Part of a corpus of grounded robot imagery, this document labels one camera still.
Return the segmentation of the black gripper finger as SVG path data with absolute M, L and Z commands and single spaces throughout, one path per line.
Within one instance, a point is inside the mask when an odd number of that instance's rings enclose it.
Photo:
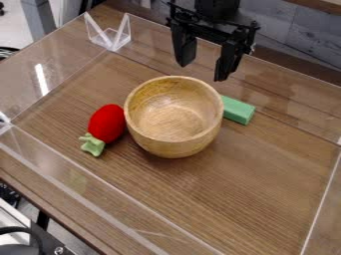
M 228 40 L 221 46 L 221 55 L 215 61 L 214 80 L 222 82 L 229 75 L 237 70 L 242 57 L 242 44 Z
M 195 58 L 197 38 L 181 25 L 171 25 L 170 29 L 175 60 L 185 67 Z

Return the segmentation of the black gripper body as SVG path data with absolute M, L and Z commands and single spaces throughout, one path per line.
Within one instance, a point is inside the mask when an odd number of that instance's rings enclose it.
M 238 10 L 241 0 L 193 0 L 193 7 L 183 0 L 167 0 L 173 46 L 179 50 L 195 37 L 218 45 L 230 40 L 244 50 L 254 48 L 260 24 Z

